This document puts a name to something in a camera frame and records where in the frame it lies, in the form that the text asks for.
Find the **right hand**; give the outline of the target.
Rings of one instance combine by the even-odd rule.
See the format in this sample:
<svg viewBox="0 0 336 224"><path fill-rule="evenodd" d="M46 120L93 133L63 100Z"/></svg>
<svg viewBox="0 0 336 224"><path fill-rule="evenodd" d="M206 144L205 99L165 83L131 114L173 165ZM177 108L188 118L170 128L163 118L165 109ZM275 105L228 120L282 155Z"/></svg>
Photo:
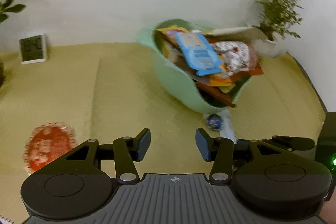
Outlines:
<svg viewBox="0 0 336 224"><path fill-rule="evenodd" d="M327 201L319 216L328 224L336 224L336 203L335 200Z"/></svg>

